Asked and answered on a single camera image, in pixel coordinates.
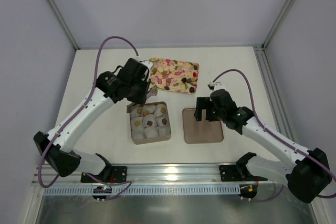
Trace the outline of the right aluminium frame rail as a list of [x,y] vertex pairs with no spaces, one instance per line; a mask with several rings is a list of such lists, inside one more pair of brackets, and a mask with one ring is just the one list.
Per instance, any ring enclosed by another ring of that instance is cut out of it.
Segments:
[[267,55],[262,47],[254,47],[253,49],[266,89],[276,129],[287,138],[295,141]]

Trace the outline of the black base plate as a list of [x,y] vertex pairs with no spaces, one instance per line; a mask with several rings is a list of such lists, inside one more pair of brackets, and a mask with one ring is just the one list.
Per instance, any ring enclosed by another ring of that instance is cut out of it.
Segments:
[[245,165],[220,165],[219,173],[222,182],[256,181],[256,177],[247,170]]
[[81,183],[96,183],[97,181],[103,183],[122,183],[127,180],[127,167],[126,166],[106,166],[98,175],[81,174]]

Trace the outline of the metal tongs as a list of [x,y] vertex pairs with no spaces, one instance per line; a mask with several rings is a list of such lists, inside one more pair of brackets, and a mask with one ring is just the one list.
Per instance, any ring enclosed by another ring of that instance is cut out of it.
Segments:
[[133,109],[139,107],[140,105],[142,104],[145,104],[146,101],[150,98],[150,97],[153,97],[153,96],[156,96],[158,93],[158,89],[157,89],[157,86],[153,86],[147,93],[146,95],[144,96],[143,99],[140,99],[139,101],[137,102],[132,102],[130,104],[127,105],[127,114],[131,113]]

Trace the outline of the floral tray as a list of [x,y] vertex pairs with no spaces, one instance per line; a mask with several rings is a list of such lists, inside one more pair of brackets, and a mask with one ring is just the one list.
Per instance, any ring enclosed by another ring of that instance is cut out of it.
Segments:
[[196,92],[200,70],[198,63],[165,58],[151,58],[149,61],[154,64],[150,87],[185,94]]

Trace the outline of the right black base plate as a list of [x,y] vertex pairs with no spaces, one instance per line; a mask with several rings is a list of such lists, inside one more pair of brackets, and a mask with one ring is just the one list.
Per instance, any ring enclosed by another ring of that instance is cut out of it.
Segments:
[[247,170],[245,165],[220,165],[219,173],[222,182],[256,181],[256,177]]

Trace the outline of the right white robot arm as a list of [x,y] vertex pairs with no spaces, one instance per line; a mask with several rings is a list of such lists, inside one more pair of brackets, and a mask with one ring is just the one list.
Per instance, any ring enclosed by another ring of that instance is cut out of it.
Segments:
[[196,99],[194,117],[210,122],[221,121],[228,129],[236,131],[263,146],[278,161],[270,161],[255,153],[242,156],[236,165],[252,176],[272,180],[287,187],[300,201],[311,203],[331,183],[327,155],[319,148],[310,150],[270,129],[254,112],[238,107],[229,92],[219,89],[208,97]]

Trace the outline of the left aluminium frame post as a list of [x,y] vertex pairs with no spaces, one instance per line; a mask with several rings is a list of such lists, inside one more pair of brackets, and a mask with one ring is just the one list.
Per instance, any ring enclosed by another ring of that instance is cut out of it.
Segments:
[[70,44],[72,45],[72,47],[74,48],[74,50],[79,50],[80,47],[78,46],[78,43],[76,42],[72,32],[70,31],[63,15],[61,14],[55,0],[46,0],[52,14],[54,15],[54,17],[56,18],[60,28],[63,30],[66,38],[68,39],[68,41],[70,42]]

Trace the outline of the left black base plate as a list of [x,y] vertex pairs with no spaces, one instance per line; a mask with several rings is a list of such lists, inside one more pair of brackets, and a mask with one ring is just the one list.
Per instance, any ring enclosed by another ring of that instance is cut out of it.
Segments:
[[81,174],[81,183],[96,183],[97,181],[103,183],[122,183],[127,180],[127,167],[126,166],[106,166],[98,175]]

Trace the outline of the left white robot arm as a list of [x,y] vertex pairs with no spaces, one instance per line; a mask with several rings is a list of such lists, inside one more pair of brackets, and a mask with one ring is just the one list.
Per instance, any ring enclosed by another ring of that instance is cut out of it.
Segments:
[[47,133],[34,136],[41,156],[60,177],[82,172],[108,180],[110,162],[100,154],[83,153],[74,147],[91,124],[117,102],[126,99],[134,104],[145,103],[153,66],[148,60],[130,58],[123,67],[117,67],[117,73],[101,73],[93,89],[69,116]]

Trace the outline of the gold tin lid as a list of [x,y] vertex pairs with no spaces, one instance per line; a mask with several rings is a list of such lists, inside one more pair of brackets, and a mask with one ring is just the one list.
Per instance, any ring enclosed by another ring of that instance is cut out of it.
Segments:
[[205,110],[202,112],[202,120],[196,121],[194,117],[195,110],[195,108],[187,108],[182,111],[184,141],[187,144],[222,142],[224,135],[221,122],[205,120]]

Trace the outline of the gold tin box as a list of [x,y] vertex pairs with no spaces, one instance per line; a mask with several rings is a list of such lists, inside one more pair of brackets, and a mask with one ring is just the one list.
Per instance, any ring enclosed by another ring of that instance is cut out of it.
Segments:
[[168,141],[171,124],[165,102],[153,102],[128,107],[131,140],[135,145]]

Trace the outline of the aluminium front rail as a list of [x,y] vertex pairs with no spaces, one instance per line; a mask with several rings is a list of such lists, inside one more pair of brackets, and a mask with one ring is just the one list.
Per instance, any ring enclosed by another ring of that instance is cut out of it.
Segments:
[[[222,182],[219,166],[231,163],[202,164],[113,164],[126,166],[127,180],[134,182]],[[59,177],[56,183],[80,183],[82,172],[73,172],[69,176]],[[49,184],[56,176],[50,165],[43,165],[41,176]]]

